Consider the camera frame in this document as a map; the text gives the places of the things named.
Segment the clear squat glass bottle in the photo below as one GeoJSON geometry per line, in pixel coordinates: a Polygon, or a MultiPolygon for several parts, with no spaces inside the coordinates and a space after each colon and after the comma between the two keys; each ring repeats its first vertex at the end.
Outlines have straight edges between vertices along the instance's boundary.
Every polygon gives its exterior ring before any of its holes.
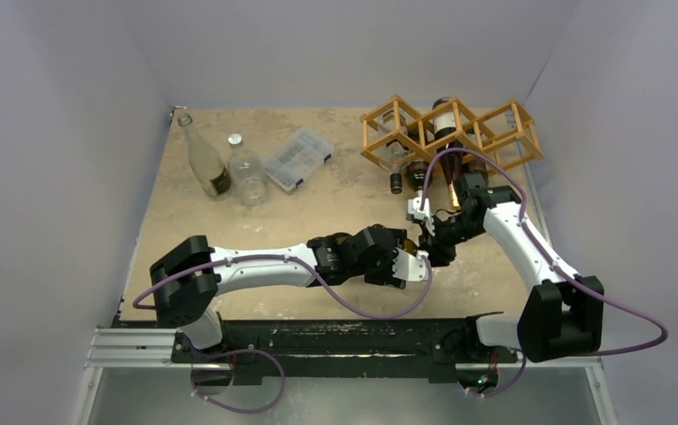
{"type": "Polygon", "coordinates": [[[247,206],[261,205],[269,198],[268,179],[262,161],[255,152],[244,146],[239,133],[228,136],[232,150],[227,166],[236,195],[247,206]]]}

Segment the clear tall glass bottle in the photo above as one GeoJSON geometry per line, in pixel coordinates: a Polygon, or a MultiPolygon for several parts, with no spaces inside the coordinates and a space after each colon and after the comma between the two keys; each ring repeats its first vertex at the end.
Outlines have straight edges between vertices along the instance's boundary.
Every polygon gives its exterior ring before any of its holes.
{"type": "Polygon", "coordinates": [[[221,155],[202,136],[188,113],[180,113],[176,120],[187,144],[190,168],[204,193],[213,199],[223,198],[229,193],[232,181],[221,155]]]}

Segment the green bottle cream label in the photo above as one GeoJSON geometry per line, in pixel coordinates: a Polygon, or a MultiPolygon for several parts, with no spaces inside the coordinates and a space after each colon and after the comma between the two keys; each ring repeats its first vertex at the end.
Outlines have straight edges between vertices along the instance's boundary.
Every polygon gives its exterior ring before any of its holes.
{"type": "Polygon", "coordinates": [[[420,247],[410,238],[405,238],[405,240],[400,243],[400,248],[413,257],[417,257],[418,252],[420,251],[420,247]]]}

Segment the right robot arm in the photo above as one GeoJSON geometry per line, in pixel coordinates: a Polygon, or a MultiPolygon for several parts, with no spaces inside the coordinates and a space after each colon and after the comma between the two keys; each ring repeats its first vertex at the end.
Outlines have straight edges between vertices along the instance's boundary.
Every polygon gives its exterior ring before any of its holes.
{"type": "Polygon", "coordinates": [[[595,276],[580,276],[549,247],[527,215],[521,198],[510,186],[488,188],[477,173],[455,183],[460,209],[447,220],[430,212],[418,191],[407,203],[407,219],[420,225],[419,246],[434,267],[449,265],[455,247],[482,234],[501,247],[528,289],[520,315],[486,313],[472,319],[474,328],[463,333],[462,352],[484,359],[495,346],[519,350],[533,361],[591,354],[602,338],[604,305],[576,289],[571,279],[603,293],[595,276]]]}

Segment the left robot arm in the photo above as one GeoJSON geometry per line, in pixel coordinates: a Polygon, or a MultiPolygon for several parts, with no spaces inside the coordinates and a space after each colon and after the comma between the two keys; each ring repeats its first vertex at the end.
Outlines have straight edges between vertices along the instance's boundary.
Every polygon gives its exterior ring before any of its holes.
{"type": "Polygon", "coordinates": [[[182,330],[197,355],[215,362],[227,353],[220,318],[208,310],[215,297],[269,286],[326,288],[357,276],[402,289],[428,278],[424,259],[407,251],[406,241],[405,230],[382,225],[272,250],[213,247],[206,236],[191,236],[150,267],[148,293],[157,324],[182,330]]]}

